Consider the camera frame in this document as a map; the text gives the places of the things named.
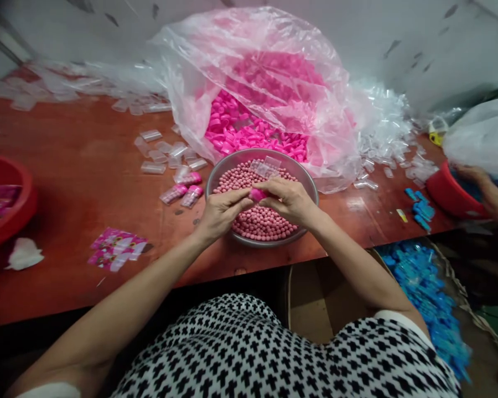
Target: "pink capped bottle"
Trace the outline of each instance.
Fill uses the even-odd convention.
[[[188,188],[188,192],[184,195],[183,200],[181,201],[181,206],[192,208],[198,199],[203,194],[203,188],[192,185]]]
[[[162,195],[160,195],[159,199],[162,200],[166,205],[170,205],[175,200],[182,197],[187,191],[188,188],[186,188],[184,185],[177,184],[171,187],[168,191],[166,191]]]
[[[178,184],[192,185],[199,184],[202,181],[201,175],[198,172],[191,172],[190,174],[180,177],[177,181]]]

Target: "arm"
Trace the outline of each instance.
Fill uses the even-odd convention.
[[[498,187],[491,181],[485,170],[480,167],[458,166],[458,174],[474,182],[483,195],[483,206],[487,213],[498,222]]]
[[[82,397],[96,396],[116,355],[144,327],[172,286],[243,210],[249,189],[211,195],[195,232],[68,329],[9,389],[14,397],[37,386],[64,381]]]
[[[271,207],[290,222],[310,231],[326,250],[352,288],[377,310],[399,312],[411,319],[429,336],[421,314],[408,300],[398,283],[369,253],[362,249],[328,214],[310,199],[302,184],[272,179],[255,185],[277,195],[267,197],[261,206]]]

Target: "plastic bag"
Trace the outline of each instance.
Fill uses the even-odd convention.
[[[450,162],[479,166],[498,181],[498,99],[459,119],[445,135],[443,149]]]
[[[229,8],[166,25],[150,43],[161,47],[156,67],[175,122],[201,156],[222,157],[204,135],[224,89],[275,128],[309,136],[303,166],[319,191],[355,180],[361,165],[349,74],[319,29],[273,7]],[[284,69],[284,58],[294,65]]]

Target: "red bucket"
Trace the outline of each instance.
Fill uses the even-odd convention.
[[[491,218],[483,205],[470,196],[456,181],[448,162],[426,181],[432,199],[448,213],[459,218]]]
[[[0,156],[0,185],[21,185],[20,195],[11,209],[0,219],[0,244],[19,232],[33,217],[37,193],[33,178],[21,164]]]

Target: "wooden table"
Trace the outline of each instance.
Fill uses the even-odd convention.
[[[205,200],[193,209],[167,207],[159,195],[173,185],[173,170],[163,176],[140,171],[144,157],[133,145],[139,132],[158,129],[167,142],[170,112],[140,117],[111,109],[115,100],[84,97],[70,104],[38,103],[18,112],[0,99],[0,155],[23,163],[39,192],[38,212],[19,234],[34,239],[45,259],[23,271],[2,271],[13,240],[0,246],[0,325],[92,306],[140,272],[194,230]],[[427,159],[440,164],[442,151],[421,139]],[[211,166],[201,170],[206,180]],[[425,235],[411,220],[406,187],[415,188],[404,170],[387,179],[382,167],[372,174],[380,188],[353,186],[321,195],[320,206],[364,248]],[[403,209],[409,222],[396,212]],[[432,233],[455,227],[439,209]],[[147,237],[153,248],[118,273],[87,264],[89,248],[106,227]],[[311,234],[276,249],[252,249],[222,238],[193,264],[178,286],[225,278],[326,256]]]

